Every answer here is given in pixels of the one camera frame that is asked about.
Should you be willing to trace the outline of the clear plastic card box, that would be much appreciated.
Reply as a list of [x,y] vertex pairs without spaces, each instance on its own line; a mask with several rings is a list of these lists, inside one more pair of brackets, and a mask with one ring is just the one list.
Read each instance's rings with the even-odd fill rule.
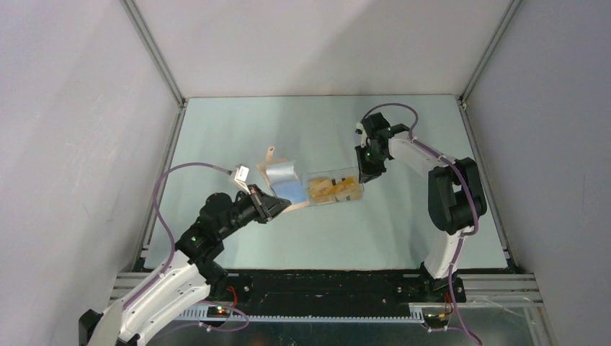
[[310,205],[327,205],[361,200],[364,185],[360,184],[357,167],[302,174],[300,180]]

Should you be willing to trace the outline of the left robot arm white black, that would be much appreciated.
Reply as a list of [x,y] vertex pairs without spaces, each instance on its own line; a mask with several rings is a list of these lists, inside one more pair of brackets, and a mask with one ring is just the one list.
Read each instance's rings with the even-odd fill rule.
[[78,344],[147,345],[190,306],[221,299],[228,290],[228,273],[215,258],[224,250],[224,240],[251,222],[274,220],[290,205],[257,185],[234,198],[224,192],[210,195],[155,270],[104,311],[89,309],[81,315]]

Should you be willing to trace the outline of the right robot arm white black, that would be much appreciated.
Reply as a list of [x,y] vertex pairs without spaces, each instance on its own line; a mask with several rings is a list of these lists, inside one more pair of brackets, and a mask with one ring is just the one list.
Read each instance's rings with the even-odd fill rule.
[[476,234],[479,218],[487,211],[477,163],[432,148],[412,128],[391,125],[380,112],[365,115],[355,132],[361,137],[355,148],[361,184],[379,178],[391,160],[427,178],[427,210],[441,235],[421,264],[419,292],[428,301],[438,301],[455,278],[465,238]]

